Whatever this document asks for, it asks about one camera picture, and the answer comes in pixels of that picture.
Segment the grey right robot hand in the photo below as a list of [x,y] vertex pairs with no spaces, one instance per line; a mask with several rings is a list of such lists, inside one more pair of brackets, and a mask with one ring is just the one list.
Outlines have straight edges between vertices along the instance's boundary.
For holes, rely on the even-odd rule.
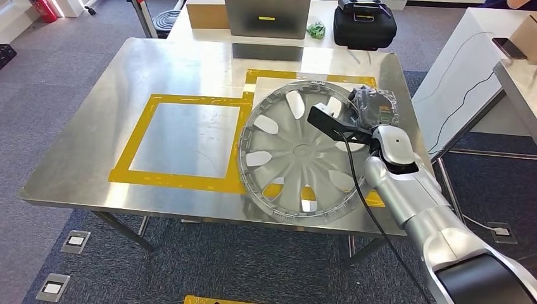
[[398,105],[391,91],[377,90],[367,85],[355,87],[348,99],[351,102],[351,118],[363,129],[378,125],[399,126]]

